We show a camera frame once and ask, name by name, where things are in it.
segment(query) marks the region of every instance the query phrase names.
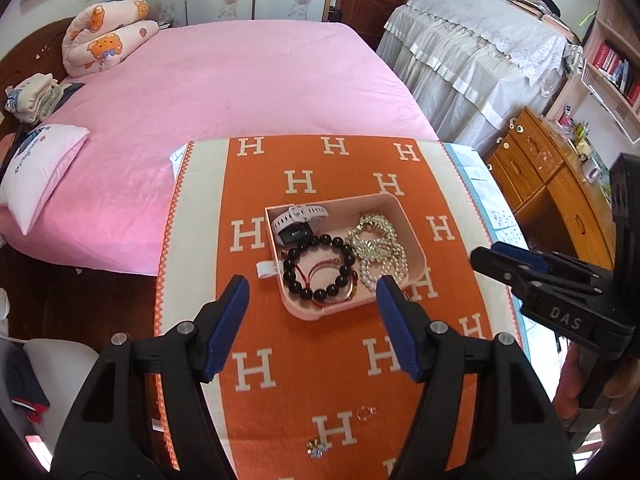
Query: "hand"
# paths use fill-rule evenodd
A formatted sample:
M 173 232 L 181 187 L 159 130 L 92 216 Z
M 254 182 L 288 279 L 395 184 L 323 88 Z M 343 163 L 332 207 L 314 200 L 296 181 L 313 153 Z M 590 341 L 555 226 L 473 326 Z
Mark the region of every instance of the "hand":
M 578 394 L 584 387 L 585 377 L 578 368 L 580 347 L 571 343 L 566 360 L 560 372 L 560 383 L 556 390 L 553 406 L 558 416 L 565 420 L 575 415 L 578 410 Z M 640 361 L 629 359 L 621 370 L 615 374 L 607 384 L 603 393 L 611 399 L 609 415 L 624 412 L 634 399 L 640 386 Z

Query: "wooden headboard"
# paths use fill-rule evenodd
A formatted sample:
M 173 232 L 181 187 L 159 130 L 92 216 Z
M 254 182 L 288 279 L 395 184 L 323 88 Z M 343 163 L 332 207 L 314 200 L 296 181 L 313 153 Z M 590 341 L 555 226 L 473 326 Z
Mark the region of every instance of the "wooden headboard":
M 32 32 L 0 60 L 0 139 L 15 131 L 19 122 L 4 110 L 8 86 L 16 86 L 35 73 L 53 74 L 58 81 L 66 77 L 62 65 L 62 39 L 72 18 L 49 23 Z

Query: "pink bed sheet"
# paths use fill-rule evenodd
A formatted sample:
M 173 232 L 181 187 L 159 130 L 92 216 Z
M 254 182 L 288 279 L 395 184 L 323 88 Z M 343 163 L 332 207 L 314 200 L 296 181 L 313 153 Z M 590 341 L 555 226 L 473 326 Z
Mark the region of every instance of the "pink bed sheet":
M 158 273 L 174 190 L 169 155 L 189 140 L 285 134 L 436 139 L 411 94 L 338 23 L 238 21 L 161 30 L 47 122 L 91 131 L 31 233 L 6 208 L 0 233 L 54 264 Z

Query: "orange stitched edge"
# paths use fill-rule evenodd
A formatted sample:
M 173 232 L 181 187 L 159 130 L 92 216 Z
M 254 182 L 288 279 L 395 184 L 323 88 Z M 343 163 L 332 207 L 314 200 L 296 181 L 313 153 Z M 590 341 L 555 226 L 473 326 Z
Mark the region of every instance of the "orange stitched edge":
M 164 239 L 162 240 L 162 252 L 160 254 L 160 265 L 158 267 L 158 280 L 156 281 L 156 304 L 154 306 L 154 336 L 160 335 L 160 325 L 162 321 L 162 293 L 164 291 L 164 276 L 166 273 L 166 260 L 169 253 L 169 241 L 171 239 L 171 231 L 174 228 L 175 210 L 178 207 L 178 197 L 182 190 L 182 183 L 184 181 L 184 173 L 186 172 L 189 160 L 191 158 L 191 152 L 193 151 L 193 141 L 187 144 L 187 149 L 184 152 L 184 158 L 180 165 L 180 171 L 178 172 L 178 178 L 175 181 L 174 195 L 171 197 L 171 205 L 169 207 L 169 216 L 166 220 L 166 226 L 164 228 Z M 158 390 L 158 409 L 160 410 L 160 420 L 162 421 L 162 427 L 164 428 L 164 444 L 169 452 L 171 458 L 171 464 L 175 469 L 178 467 L 178 459 L 175 455 L 174 443 L 171 440 L 171 433 L 169 432 L 169 422 L 166 417 L 166 409 L 164 406 L 164 395 L 162 394 L 162 380 L 159 375 L 156 375 L 156 389 Z
M 458 178 L 460 179 L 460 182 L 462 183 L 462 186 L 466 190 L 466 195 L 469 197 L 469 201 L 473 205 L 474 210 L 476 212 L 476 215 L 478 215 L 478 219 L 480 220 L 480 224 L 482 225 L 482 228 L 484 229 L 484 234 L 486 235 L 487 239 L 489 241 L 491 241 L 491 234 L 489 232 L 489 229 L 486 226 L 486 223 L 484 222 L 484 218 L 482 218 L 482 215 L 480 214 L 480 210 L 478 209 L 478 206 L 476 205 L 476 202 L 474 201 L 473 196 L 471 195 L 471 192 L 469 191 L 468 187 L 465 184 L 465 181 L 462 179 L 462 176 L 460 175 L 460 170 L 456 166 L 455 162 L 453 162 L 453 159 L 451 158 L 451 155 L 449 155 L 449 152 L 446 150 L 446 148 L 442 144 L 441 144 L 441 147 L 444 150 L 444 152 L 447 154 L 447 158 L 452 163 L 453 167 L 456 168 L 456 174 L 458 175 Z M 509 300 L 509 306 L 511 307 L 511 320 L 513 321 L 513 325 L 514 325 L 514 327 L 516 329 L 516 337 L 518 339 L 518 344 L 520 345 L 520 348 L 522 348 L 522 335 L 520 334 L 520 326 L 518 325 L 518 318 L 516 317 L 516 310 L 515 310 L 515 306 L 513 304 L 513 297 L 511 296 L 511 293 L 508 292 L 508 291 L 507 291 L 507 298 Z

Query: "watch face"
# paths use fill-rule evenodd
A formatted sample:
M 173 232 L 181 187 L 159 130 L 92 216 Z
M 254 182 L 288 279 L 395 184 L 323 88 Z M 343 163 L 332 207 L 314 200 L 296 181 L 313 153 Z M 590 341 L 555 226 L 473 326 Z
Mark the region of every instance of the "watch face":
M 309 227 L 308 223 L 295 222 L 289 227 L 285 227 L 280 231 L 280 239 L 283 245 L 296 244 L 303 238 L 311 236 L 314 232 Z

